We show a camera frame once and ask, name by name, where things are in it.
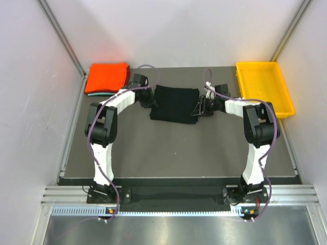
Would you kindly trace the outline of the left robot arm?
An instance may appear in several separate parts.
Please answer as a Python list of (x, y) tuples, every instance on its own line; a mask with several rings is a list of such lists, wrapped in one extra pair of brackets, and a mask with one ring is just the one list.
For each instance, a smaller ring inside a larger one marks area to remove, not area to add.
[(132, 81), (107, 100), (89, 106), (85, 136), (95, 165), (95, 176), (88, 191), (89, 203), (105, 204), (118, 198), (111, 156), (118, 134), (118, 115), (137, 102), (144, 108), (156, 105), (148, 78), (140, 74), (135, 74)]

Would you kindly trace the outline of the black t-shirt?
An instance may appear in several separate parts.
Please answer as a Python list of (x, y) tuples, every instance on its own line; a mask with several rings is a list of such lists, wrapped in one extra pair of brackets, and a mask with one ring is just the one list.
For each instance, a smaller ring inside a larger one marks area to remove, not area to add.
[(155, 88), (154, 98), (157, 106), (151, 109), (151, 120), (187, 125), (198, 122), (198, 117), (192, 116), (199, 99), (198, 89), (158, 85)]

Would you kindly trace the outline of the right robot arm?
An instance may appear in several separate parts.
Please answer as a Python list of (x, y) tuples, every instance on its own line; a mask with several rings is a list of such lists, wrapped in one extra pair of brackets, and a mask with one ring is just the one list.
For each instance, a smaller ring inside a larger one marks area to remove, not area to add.
[(225, 201), (236, 206), (257, 199), (264, 191), (265, 165), (280, 135), (273, 105), (258, 99), (233, 98), (226, 84), (204, 85), (206, 95), (201, 95), (192, 116), (212, 116), (220, 111), (243, 119), (243, 129), (248, 142), (245, 169), (237, 189), (228, 190)]

